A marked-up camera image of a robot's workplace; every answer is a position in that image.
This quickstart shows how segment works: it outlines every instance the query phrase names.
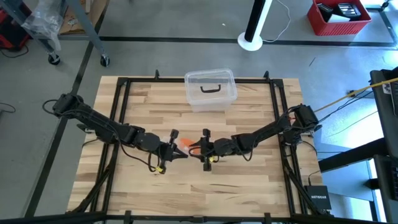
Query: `plastic container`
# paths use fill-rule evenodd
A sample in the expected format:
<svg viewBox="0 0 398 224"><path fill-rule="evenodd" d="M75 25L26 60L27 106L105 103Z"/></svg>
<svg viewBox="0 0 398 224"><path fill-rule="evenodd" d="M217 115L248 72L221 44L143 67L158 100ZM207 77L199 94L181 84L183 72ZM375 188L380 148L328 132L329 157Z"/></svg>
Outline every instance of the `plastic container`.
<svg viewBox="0 0 398 224"><path fill-rule="evenodd" d="M185 88L194 112L223 111L238 97L232 71L226 68L188 72Z"/></svg>
<svg viewBox="0 0 398 224"><path fill-rule="evenodd" d="M361 12L359 21L350 22L330 22L323 20L321 12L317 6L318 3L323 3L331 8L334 8L339 3L355 4ZM313 0L312 6L308 11L307 17L311 23L315 35L348 35L357 34L361 29L372 21L365 7L363 7L360 0Z"/></svg>

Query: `black handle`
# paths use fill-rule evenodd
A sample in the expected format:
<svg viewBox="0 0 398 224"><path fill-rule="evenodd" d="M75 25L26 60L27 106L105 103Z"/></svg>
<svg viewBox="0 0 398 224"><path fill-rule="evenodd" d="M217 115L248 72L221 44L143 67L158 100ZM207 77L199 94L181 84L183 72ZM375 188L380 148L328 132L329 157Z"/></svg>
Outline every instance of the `black handle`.
<svg viewBox="0 0 398 224"><path fill-rule="evenodd" d="M216 90L203 90L203 86L200 87L202 93L216 93L221 90L221 84L218 84L218 89Z"/></svg>

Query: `red bin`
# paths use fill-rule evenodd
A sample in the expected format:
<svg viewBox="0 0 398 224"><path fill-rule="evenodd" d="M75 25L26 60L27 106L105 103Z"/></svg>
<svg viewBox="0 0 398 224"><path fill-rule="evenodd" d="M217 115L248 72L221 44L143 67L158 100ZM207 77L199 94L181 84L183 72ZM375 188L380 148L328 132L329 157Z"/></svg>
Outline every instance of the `red bin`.
<svg viewBox="0 0 398 224"><path fill-rule="evenodd" d="M330 22L323 20L321 12L317 4L323 3L331 8L334 8L339 3L355 4L361 12L359 21L352 22ZM360 0L313 0L312 6L308 11L307 17L311 23L315 35L347 35L357 34L361 29L372 21L365 7L363 7Z"/></svg>

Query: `wooden tabletop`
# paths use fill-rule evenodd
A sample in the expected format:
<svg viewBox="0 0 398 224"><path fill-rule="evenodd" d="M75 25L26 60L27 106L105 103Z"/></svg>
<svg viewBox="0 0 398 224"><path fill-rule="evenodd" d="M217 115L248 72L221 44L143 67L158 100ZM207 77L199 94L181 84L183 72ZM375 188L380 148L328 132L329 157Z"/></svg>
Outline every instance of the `wooden tabletop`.
<svg viewBox="0 0 398 224"><path fill-rule="evenodd" d="M94 109L109 116L118 77L102 77ZM302 103L298 79L284 79L288 106ZM211 131L211 141L253 132L274 121L268 84L237 84L238 99L226 111L193 113L185 97L184 83L133 83L124 122L141 126L161 139L170 131L178 138L198 141L202 129ZM277 89L279 111L282 112ZM86 141L94 139L88 134ZM304 140L313 144L310 138ZM87 144L81 153L68 210L75 208L94 186L103 143ZM308 175L318 171L315 151L307 144L297 146L298 163L307 184ZM147 160L147 153L126 148ZM311 176L313 185L322 184L319 173ZM292 184L296 212L300 213L298 193ZM103 190L99 196L101 209ZM282 162L277 137L266 139L254 149L251 161L241 156L222 157L211 172L203 172L196 158L179 159L167 164L166 174L155 174L139 161L119 150L109 203L109 214L123 215L203 215L223 217L289 217Z"/></svg>

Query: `cart wheel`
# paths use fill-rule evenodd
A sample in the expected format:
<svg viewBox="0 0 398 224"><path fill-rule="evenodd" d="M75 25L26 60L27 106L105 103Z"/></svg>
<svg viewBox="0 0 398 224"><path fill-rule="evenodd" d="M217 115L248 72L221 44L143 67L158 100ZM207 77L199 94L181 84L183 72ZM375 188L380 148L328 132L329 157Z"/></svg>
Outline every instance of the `cart wheel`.
<svg viewBox="0 0 398 224"><path fill-rule="evenodd" d="M58 56L58 55L56 55L57 56L57 58L54 60L52 57L51 57L51 55L49 55L49 63L50 64L52 64L52 65L58 65L60 62L61 62L61 58Z"/></svg>
<svg viewBox="0 0 398 224"><path fill-rule="evenodd" d="M109 66L109 63L111 63L111 59L109 59L108 56L106 56L106 57L101 56L101 61L100 61L100 63L101 63L102 66L108 67L108 66Z"/></svg>
<svg viewBox="0 0 398 224"><path fill-rule="evenodd" d="M383 4L381 5L381 9L384 10L388 5L389 5L389 2L386 1L385 3L383 3Z"/></svg>

